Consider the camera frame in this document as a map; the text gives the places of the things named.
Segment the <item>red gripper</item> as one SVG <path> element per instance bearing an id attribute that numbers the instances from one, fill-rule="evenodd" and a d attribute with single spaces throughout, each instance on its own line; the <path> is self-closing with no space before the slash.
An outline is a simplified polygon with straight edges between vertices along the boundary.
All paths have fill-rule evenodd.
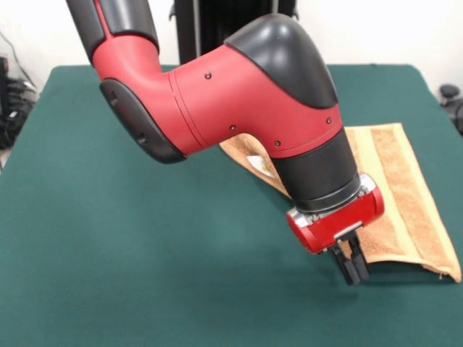
<path id="1" fill-rule="evenodd" d="M 287 223 L 301 245 L 312 254 L 331 248 L 336 264 L 349 286 L 370 277 L 358 228 L 368 226 L 384 214 L 385 206 L 379 187 L 356 197 L 347 205 L 321 215 L 307 215 L 293 208 L 287 213 Z M 349 245 L 351 260 L 346 257 L 337 241 L 351 232 Z"/>

